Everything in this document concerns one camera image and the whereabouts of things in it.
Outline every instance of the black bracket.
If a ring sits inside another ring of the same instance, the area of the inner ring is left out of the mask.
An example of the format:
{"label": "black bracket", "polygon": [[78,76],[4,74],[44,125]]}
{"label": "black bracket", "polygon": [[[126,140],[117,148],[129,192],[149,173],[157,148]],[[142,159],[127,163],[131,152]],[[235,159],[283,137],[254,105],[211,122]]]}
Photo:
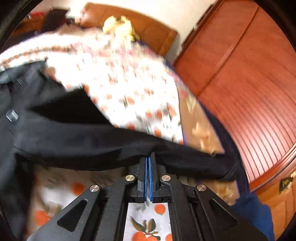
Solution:
{"label": "black bracket", "polygon": [[128,203],[143,203],[146,193],[153,203],[168,202],[173,241],[267,241],[208,187],[168,175],[154,153],[113,185],[92,185],[28,241],[122,241]]}

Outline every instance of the bedsheet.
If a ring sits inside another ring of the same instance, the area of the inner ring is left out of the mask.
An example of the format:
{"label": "bedsheet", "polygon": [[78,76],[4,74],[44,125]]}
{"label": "bedsheet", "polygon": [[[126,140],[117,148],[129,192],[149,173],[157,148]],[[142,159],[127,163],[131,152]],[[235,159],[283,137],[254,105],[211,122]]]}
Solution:
{"label": "bedsheet", "polygon": [[[3,52],[0,70],[44,59],[46,75],[67,90],[84,88],[115,127],[142,131],[212,155],[224,153],[199,102],[165,65],[163,57],[148,46],[104,34],[97,28],[64,26]],[[124,168],[87,172],[36,166],[25,238],[88,186],[111,184],[125,173]],[[188,185],[199,182],[179,179]],[[238,198],[235,182],[207,185],[229,204]],[[149,222],[155,223],[153,228],[143,229]],[[124,240],[169,241],[170,233],[167,204],[129,205]]]}

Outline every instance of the red object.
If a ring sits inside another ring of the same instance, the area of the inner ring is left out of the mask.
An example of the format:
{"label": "red object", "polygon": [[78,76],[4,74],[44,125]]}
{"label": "red object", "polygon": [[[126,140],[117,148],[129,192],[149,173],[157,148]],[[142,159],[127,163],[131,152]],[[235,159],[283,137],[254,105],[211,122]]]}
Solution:
{"label": "red object", "polygon": [[39,17],[44,17],[44,13],[43,12],[34,12],[34,13],[30,13],[31,18],[39,18]]}

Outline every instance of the metal screw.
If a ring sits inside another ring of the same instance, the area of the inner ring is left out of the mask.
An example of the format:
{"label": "metal screw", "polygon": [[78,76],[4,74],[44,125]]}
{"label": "metal screw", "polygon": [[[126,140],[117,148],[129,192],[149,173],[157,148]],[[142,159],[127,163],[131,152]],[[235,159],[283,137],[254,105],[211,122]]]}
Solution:
{"label": "metal screw", "polygon": [[97,192],[100,189],[99,185],[92,185],[90,188],[91,192]]}
{"label": "metal screw", "polygon": [[207,189],[207,187],[203,184],[198,184],[196,188],[198,191],[201,191],[201,192],[203,192]]}
{"label": "metal screw", "polygon": [[126,176],[126,180],[129,181],[129,182],[130,181],[133,181],[134,179],[135,179],[135,176],[134,175],[127,175]]}
{"label": "metal screw", "polygon": [[161,179],[162,179],[163,181],[167,182],[167,181],[170,180],[170,176],[169,176],[169,175],[163,175],[163,176],[161,177]]}

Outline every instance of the brown headboard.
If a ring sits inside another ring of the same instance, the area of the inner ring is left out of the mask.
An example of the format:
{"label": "brown headboard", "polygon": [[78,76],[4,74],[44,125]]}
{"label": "brown headboard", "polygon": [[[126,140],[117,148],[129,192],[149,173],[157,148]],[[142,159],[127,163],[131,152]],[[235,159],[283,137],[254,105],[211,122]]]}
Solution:
{"label": "brown headboard", "polygon": [[80,26],[85,28],[101,28],[105,20],[112,15],[116,17],[127,16],[141,40],[154,52],[162,56],[166,55],[177,35],[176,30],[170,29],[155,19],[138,12],[121,7],[94,3],[87,3],[85,5]]}

